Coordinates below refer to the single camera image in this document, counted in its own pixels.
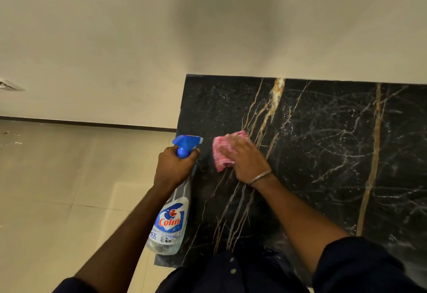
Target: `beige tiled floor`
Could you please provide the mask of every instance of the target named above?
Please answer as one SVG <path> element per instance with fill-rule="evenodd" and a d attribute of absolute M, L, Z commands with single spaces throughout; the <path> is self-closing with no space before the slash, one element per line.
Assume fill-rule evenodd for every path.
<path fill-rule="evenodd" d="M 174 134 L 0 121 L 1 291 L 50 292 L 72 276 L 152 186 Z M 172 269 L 144 250 L 129 292 Z"/>

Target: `black marble slab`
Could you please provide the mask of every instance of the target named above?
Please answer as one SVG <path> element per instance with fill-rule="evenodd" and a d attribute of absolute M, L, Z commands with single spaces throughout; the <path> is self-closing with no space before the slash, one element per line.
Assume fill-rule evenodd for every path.
<path fill-rule="evenodd" d="M 155 264 L 263 245 L 283 250 L 309 282 L 264 199 L 214 167 L 213 138 L 245 129 L 288 189 L 427 286 L 426 111 L 424 85 L 187 76 L 177 134 L 204 142 L 184 242 Z"/>

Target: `blue spray trigger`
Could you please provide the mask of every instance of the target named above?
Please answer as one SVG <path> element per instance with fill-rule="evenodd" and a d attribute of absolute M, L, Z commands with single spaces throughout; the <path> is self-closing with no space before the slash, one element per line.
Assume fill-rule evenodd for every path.
<path fill-rule="evenodd" d="M 187 158 L 191 151 L 200 143 L 203 142 L 203 138 L 199 136 L 180 135 L 177 136 L 172 143 L 178 146 L 176 155 L 180 158 Z"/>

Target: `bottle label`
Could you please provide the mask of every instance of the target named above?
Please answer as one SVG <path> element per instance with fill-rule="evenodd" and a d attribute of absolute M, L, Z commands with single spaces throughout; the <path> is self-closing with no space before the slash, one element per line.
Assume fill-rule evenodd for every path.
<path fill-rule="evenodd" d="M 187 219 L 188 199 L 180 197 L 163 206 L 154 222 L 150 239 L 162 245 L 173 245 L 183 235 L 182 228 Z"/>

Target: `silver bangle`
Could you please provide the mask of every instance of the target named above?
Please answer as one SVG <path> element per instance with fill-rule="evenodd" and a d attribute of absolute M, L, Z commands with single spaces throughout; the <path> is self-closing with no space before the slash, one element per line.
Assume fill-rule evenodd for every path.
<path fill-rule="evenodd" d="M 266 176 L 266 175 L 268 175 L 268 174 L 271 174 L 272 173 L 272 171 L 271 170 L 269 170 L 269 171 L 265 171 L 265 172 L 263 172 L 262 174 L 259 174 L 257 177 L 255 177 L 254 179 L 252 179 L 252 181 L 248 184 L 249 186 L 252 186 L 252 184 L 254 183 L 254 182 L 256 182 L 256 181 L 258 181 L 260 178 L 262 178 L 262 177 L 264 177 L 264 176 Z"/>

